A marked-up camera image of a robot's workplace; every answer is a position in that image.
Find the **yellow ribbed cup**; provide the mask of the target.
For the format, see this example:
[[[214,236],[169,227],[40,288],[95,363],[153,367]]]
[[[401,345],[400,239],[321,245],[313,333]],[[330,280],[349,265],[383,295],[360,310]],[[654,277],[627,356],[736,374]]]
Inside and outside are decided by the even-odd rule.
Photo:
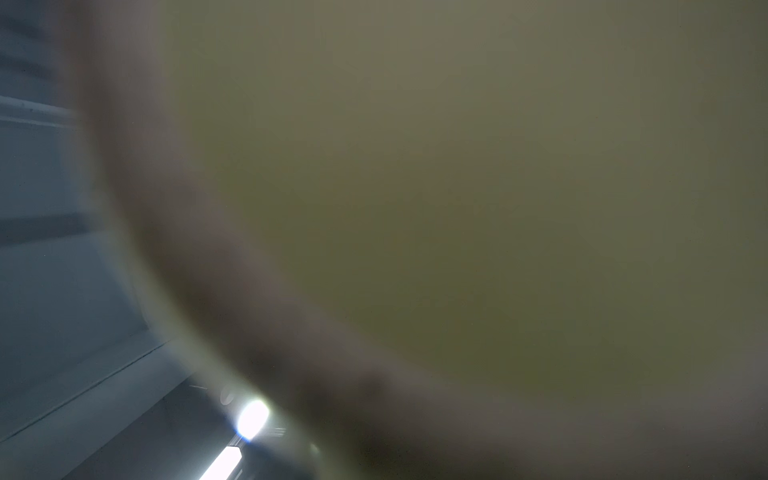
[[[154,326],[325,479],[767,475],[763,1],[57,1]]]

